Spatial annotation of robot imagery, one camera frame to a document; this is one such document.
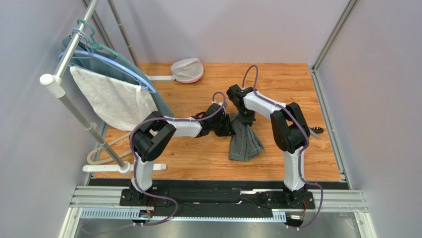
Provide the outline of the grey cloth napkin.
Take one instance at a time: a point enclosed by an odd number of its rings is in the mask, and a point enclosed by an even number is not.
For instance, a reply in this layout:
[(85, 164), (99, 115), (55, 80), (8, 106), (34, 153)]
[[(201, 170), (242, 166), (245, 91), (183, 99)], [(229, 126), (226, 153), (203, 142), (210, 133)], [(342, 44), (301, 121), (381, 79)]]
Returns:
[(264, 146), (253, 129), (239, 121), (237, 113), (230, 114), (235, 135), (231, 137), (228, 158), (232, 161), (247, 162), (264, 151)]

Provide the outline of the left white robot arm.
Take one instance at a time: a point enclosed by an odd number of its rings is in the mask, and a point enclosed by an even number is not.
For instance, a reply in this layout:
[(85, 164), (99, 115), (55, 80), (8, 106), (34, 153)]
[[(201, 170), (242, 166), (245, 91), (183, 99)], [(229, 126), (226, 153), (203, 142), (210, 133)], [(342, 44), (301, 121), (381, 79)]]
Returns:
[(199, 138), (210, 132), (219, 137), (236, 134), (224, 105), (213, 103), (207, 111), (189, 118), (170, 118), (157, 111), (152, 112), (129, 136), (129, 145), (134, 156), (134, 171), (130, 194), (125, 195), (125, 199), (142, 201), (151, 197), (147, 190), (153, 185), (155, 160), (164, 152), (172, 138)]

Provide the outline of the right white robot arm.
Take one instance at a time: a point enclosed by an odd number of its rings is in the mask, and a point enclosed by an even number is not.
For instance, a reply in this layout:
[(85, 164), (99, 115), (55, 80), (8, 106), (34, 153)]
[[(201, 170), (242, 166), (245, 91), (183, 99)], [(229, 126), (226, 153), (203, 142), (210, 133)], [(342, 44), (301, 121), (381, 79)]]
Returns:
[(274, 141), (283, 151), (284, 192), (292, 200), (304, 196), (306, 187), (303, 179), (303, 154), (309, 145), (310, 129), (300, 106), (297, 103), (275, 101), (252, 87), (241, 89), (238, 85), (233, 85), (226, 93), (238, 110), (241, 124), (252, 126), (256, 113), (271, 121)]

